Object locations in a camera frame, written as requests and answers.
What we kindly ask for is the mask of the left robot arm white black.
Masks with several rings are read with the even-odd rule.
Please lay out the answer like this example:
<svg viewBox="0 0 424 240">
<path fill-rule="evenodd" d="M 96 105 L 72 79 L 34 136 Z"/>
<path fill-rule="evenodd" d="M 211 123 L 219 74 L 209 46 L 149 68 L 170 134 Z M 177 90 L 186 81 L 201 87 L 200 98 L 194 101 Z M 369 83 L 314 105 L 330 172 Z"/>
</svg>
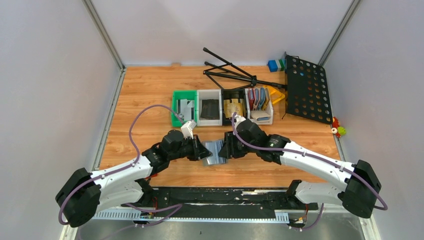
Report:
<svg viewBox="0 0 424 240">
<path fill-rule="evenodd" d="M 173 160 L 199 161 L 212 156 L 197 135 L 184 137 L 179 130 L 169 131 L 160 142 L 127 162 L 104 170 L 75 170 L 55 196 L 59 206 L 58 221 L 76 228 L 105 209 L 153 201 L 145 180 L 169 167 Z"/>
</svg>

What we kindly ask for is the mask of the grey card holder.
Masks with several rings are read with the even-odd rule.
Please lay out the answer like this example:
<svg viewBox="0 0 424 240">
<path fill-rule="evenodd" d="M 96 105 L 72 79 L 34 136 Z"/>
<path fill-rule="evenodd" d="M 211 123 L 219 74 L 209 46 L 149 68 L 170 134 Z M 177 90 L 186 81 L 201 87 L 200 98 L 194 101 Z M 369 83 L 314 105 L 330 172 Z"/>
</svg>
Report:
<svg viewBox="0 0 424 240">
<path fill-rule="evenodd" d="M 219 152 L 224 145 L 224 140 L 208 140 L 202 142 L 202 144 L 209 150 L 212 155 L 202 160 L 204 166 L 224 165 L 228 163 L 228 159 L 219 156 Z"/>
</svg>

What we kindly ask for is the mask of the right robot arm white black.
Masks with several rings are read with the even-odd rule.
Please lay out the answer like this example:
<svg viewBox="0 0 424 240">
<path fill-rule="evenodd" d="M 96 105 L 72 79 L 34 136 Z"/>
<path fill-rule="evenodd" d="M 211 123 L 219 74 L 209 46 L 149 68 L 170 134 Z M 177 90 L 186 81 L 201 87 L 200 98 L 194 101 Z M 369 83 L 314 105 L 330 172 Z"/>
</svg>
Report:
<svg viewBox="0 0 424 240">
<path fill-rule="evenodd" d="M 236 116 L 232 128 L 225 134 L 218 152 L 220 157 L 237 159 L 254 153 L 265 162 L 294 167 L 325 180 L 293 180 L 285 195 L 290 208 L 310 203 L 340 205 L 364 219 L 369 219 L 375 209 L 388 209 L 379 195 L 381 182 L 367 161 L 359 159 L 352 163 L 318 154 L 287 137 L 266 134 L 256 123 L 241 116 Z"/>
</svg>

